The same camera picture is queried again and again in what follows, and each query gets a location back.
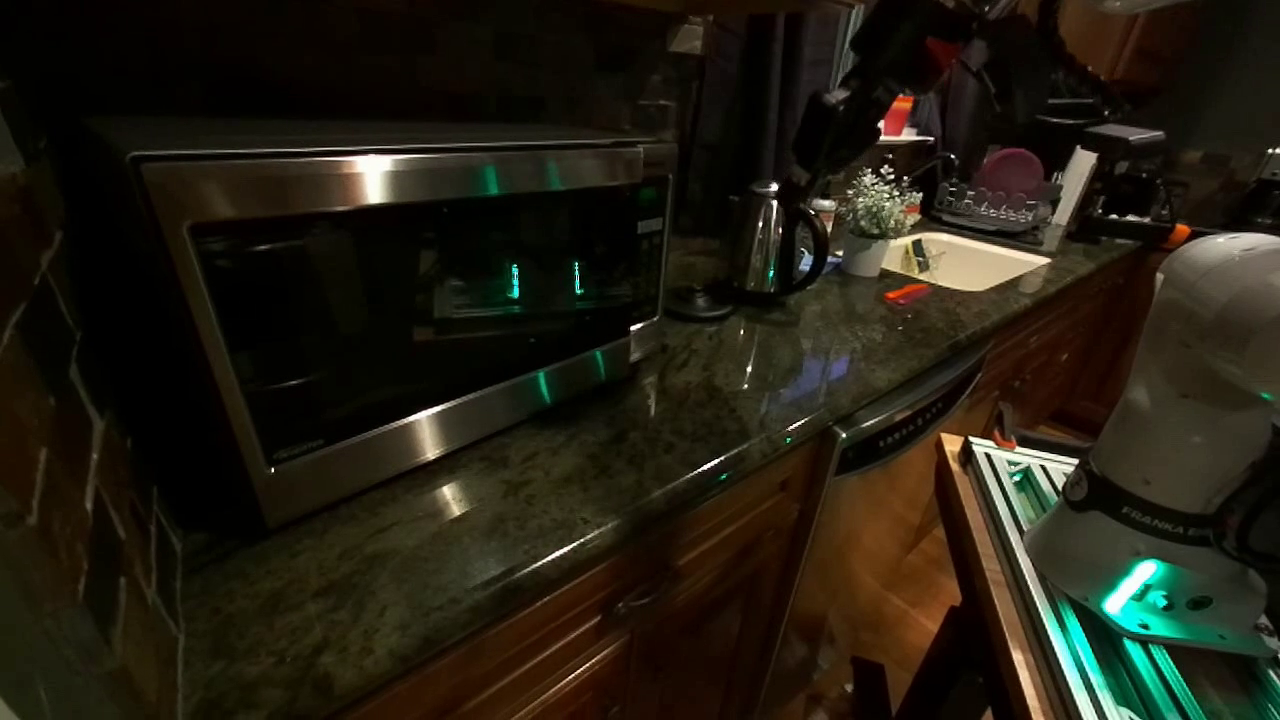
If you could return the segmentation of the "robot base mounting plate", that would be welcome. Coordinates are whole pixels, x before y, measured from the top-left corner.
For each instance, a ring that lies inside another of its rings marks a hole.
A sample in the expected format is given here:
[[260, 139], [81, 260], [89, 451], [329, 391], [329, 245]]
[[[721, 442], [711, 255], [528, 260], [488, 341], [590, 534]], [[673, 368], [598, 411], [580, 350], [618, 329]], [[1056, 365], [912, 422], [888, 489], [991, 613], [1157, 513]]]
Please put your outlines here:
[[1056, 505], [1023, 539], [1038, 572], [1134, 641], [1267, 656], [1267, 584], [1212, 548]]

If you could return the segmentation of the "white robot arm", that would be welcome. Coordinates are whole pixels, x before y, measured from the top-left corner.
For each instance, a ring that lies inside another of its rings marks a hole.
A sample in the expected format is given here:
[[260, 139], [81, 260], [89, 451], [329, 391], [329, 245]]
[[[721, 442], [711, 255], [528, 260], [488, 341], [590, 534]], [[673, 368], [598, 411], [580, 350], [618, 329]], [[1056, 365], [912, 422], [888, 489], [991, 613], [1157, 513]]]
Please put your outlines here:
[[[794, 139], [817, 191], [859, 158], [888, 100], [938, 81], [973, 18], [942, 0], [871, 0], [836, 96], [803, 108]], [[1122, 402], [1064, 495], [1174, 545], [1245, 555], [1276, 525], [1280, 236], [1209, 232], [1164, 255]]]

